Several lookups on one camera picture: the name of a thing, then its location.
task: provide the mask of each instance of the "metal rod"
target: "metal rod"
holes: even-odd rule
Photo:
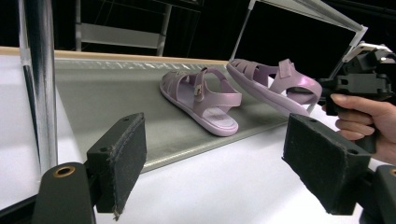
[[[163,48],[165,47],[166,32],[168,30],[169,19],[171,17],[172,6],[166,5],[163,15],[163,28],[161,29],[160,38],[158,40],[157,56],[163,56]]]
[[[256,3],[256,0],[250,0],[249,5],[247,6],[247,15],[245,17],[245,21],[244,21],[244,24],[242,26],[241,33],[239,33],[238,39],[236,40],[236,44],[235,44],[235,47],[233,49],[233,54],[231,55],[231,59],[230,60],[233,60],[235,58],[236,51],[238,50],[238,47],[239,47],[239,42],[241,41],[242,35],[244,34],[245,27],[248,24],[248,18],[250,16],[250,12],[253,10],[255,3]]]
[[[53,20],[51,0],[25,3],[34,76],[35,115],[41,174],[58,164]]]
[[[25,78],[27,95],[29,98],[33,127],[35,130],[35,144],[38,150],[37,124],[35,121],[35,93],[33,89],[32,61],[30,56],[29,43],[27,40],[24,0],[18,0],[18,11],[19,11],[19,38],[20,38],[21,65],[23,69],[23,75]]]
[[[76,0],[76,51],[81,51],[81,0]]]

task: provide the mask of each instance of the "sandal strap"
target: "sandal strap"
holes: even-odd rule
[[[278,66],[269,66],[263,63],[250,62],[242,59],[233,60],[231,65],[250,81],[256,81],[268,86],[268,77],[276,74]]]
[[[204,80],[205,74],[214,74],[220,81],[221,92],[213,92]],[[192,110],[198,116],[202,116],[210,107],[218,107],[225,113],[233,106],[241,105],[242,94],[235,90],[218,69],[214,67],[204,68],[195,77],[194,104]]]
[[[292,87],[299,87],[312,92],[308,94],[292,92],[287,94],[290,99],[301,105],[317,103],[322,92],[321,86],[313,78],[297,72],[294,63],[286,59],[279,62],[279,70],[269,90],[280,94]]]
[[[183,78],[188,79],[189,83],[193,85],[195,79],[191,78],[194,74],[189,74],[185,71],[173,71],[166,74],[166,77],[163,78],[163,89],[168,92],[168,94],[172,97],[172,99],[177,100],[177,90],[180,81]]]

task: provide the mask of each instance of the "jelly sandal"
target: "jelly sandal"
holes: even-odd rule
[[[288,116],[289,113],[309,116],[322,92],[320,84],[297,72],[289,59],[279,62],[279,66],[235,59],[226,67],[245,91],[284,116]],[[270,75],[276,76],[272,85],[268,87]]]
[[[221,92],[210,91],[204,76],[214,74],[219,79]],[[197,74],[169,72],[162,78],[160,90],[175,106],[184,110],[205,129],[218,136],[230,136],[238,130],[238,123],[227,115],[233,106],[239,106],[242,94],[216,68],[204,68]]]

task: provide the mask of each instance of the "white surface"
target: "white surface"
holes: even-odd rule
[[[18,57],[0,56],[0,209],[38,190],[38,158]],[[60,163],[81,161],[57,97]],[[317,106],[313,118],[333,127]],[[359,223],[323,207],[281,160],[286,126],[142,174],[118,223]],[[97,223],[116,223],[97,214]]]

